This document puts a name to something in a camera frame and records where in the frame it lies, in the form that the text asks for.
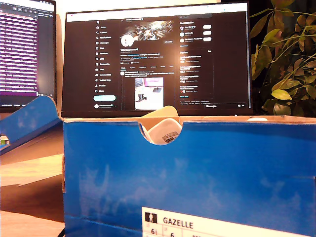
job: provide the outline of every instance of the monitor bezel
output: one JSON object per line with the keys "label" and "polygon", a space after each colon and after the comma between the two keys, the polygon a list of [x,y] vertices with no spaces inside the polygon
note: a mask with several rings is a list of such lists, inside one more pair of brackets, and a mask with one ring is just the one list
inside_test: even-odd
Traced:
{"label": "monitor bezel", "polygon": [[[45,0],[46,2],[51,2],[52,5],[54,5],[54,12],[53,12],[53,55],[54,55],[54,96],[52,99],[57,103],[57,43],[56,43],[56,1],[55,0]],[[0,113],[13,113],[17,110],[19,110],[22,107],[5,107],[5,106],[0,106]]]}
{"label": "monitor bezel", "polygon": [[[108,10],[92,10],[92,11],[74,11],[66,12],[65,17],[65,33],[67,29],[67,18],[69,14],[76,13],[93,13],[93,12],[109,12],[109,11],[124,11],[124,10],[138,10],[138,9],[153,9],[153,8],[169,8],[169,7],[182,7],[182,6],[200,6],[200,5],[217,5],[217,4],[232,4],[232,3],[247,3],[248,12],[248,63],[249,63],[249,88],[250,88],[250,108],[246,107],[243,109],[212,109],[212,110],[179,110],[177,109],[179,116],[232,116],[232,115],[253,115],[253,101],[252,101],[252,75],[251,75],[251,46],[250,46],[250,15],[249,15],[249,1],[240,0],[238,2],[213,2],[213,3],[197,3],[197,4],[184,4],[184,5],[168,5],[168,6],[153,6],[153,7],[137,7],[137,8],[123,8],[123,9],[108,9]],[[152,112],[147,110],[128,110],[128,111],[63,111],[63,100],[61,105],[61,117],[63,118],[124,118],[124,117],[141,117]]]}

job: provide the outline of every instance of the purple screen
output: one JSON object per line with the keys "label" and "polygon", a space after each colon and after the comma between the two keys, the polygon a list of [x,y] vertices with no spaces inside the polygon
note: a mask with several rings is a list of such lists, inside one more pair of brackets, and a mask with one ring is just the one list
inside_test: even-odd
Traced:
{"label": "purple screen", "polygon": [[37,96],[37,19],[0,12],[1,95]]}

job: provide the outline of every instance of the profile banner image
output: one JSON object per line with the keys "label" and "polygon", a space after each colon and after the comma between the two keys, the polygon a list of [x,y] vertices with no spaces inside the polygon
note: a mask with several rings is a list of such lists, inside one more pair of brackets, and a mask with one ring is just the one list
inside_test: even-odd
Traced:
{"label": "profile banner image", "polygon": [[157,223],[157,214],[145,212],[145,221]]}
{"label": "profile banner image", "polygon": [[121,37],[124,47],[132,46],[134,41],[159,40],[172,32],[173,21],[140,22],[126,28],[126,33]]}

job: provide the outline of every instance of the houseplant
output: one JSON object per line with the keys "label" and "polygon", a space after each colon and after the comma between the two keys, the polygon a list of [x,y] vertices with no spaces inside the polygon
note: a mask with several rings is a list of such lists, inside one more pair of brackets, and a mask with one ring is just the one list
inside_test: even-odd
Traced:
{"label": "houseplant", "polygon": [[[251,16],[264,14],[251,38],[268,21],[267,34],[251,55],[252,79],[264,74],[263,113],[316,117],[316,13],[291,11],[288,7],[294,2],[271,0],[272,8]],[[297,17],[295,27],[284,23],[286,17]]]}

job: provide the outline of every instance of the button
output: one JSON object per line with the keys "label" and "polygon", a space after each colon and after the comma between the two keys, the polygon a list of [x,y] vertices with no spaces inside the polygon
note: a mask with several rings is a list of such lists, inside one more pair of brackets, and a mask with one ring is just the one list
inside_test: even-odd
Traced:
{"label": "button", "polygon": [[115,95],[95,95],[93,97],[94,101],[115,101],[116,96]]}

